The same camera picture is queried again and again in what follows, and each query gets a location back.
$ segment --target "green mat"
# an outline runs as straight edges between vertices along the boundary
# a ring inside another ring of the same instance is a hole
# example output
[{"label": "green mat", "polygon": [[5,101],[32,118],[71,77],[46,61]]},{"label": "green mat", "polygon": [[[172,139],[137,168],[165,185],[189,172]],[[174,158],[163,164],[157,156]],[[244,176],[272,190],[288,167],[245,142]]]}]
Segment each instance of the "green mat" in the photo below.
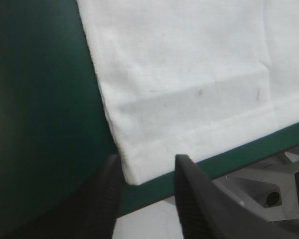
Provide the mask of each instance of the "green mat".
[{"label": "green mat", "polygon": [[[211,177],[299,144],[299,123],[200,162]],[[75,191],[117,149],[75,0],[0,0],[0,234]],[[124,185],[121,214],[173,192]]]}]

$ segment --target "screw hole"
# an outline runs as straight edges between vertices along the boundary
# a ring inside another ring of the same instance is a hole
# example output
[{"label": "screw hole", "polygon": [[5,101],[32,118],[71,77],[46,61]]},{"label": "screw hole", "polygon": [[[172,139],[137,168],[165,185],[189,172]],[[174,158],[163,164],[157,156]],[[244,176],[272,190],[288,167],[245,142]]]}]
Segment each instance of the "screw hole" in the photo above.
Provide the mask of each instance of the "screw hole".
[{"label": "screw hole", "polygon": [[267,196],[268,207],[273,207],[280,200],[280,194],[278,192],[272,192]]}]

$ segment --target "white floor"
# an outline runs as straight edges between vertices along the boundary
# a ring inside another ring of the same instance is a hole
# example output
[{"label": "white floor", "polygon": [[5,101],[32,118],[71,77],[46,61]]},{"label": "white floor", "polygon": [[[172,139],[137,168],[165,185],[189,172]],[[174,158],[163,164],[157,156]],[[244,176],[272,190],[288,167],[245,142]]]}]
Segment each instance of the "white floor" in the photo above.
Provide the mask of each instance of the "white floor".
[{"label": "white floor", "polygon": [[174,197],[118,218],[113,239],[183,239]]}]

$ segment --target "green surface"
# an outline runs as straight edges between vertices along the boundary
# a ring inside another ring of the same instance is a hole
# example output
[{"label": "green surface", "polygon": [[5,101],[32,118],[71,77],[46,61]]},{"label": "green surface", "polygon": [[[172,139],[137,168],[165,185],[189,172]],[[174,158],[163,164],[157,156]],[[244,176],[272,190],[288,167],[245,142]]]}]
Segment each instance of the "green surface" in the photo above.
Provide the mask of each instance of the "green surface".
[{"label": "green surface", "polygon": [[[214,177],[298,143],[299,123],[199,166]],[[75,0],[0,0],[0,234],[60,202],[116,151]],[[172,189],[172,173],[125,185],[121,213]]]}]

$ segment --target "white cloth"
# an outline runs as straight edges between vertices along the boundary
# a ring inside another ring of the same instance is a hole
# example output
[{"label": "white cloth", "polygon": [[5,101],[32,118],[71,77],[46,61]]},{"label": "white cloth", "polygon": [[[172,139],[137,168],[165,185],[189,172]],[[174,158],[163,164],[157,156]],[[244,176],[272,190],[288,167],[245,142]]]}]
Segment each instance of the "white cloth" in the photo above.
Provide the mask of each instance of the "white cloth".
[{"label": "white cloth", "polygon": [[299,0],[78,0],[128,183],[299,121]]}]

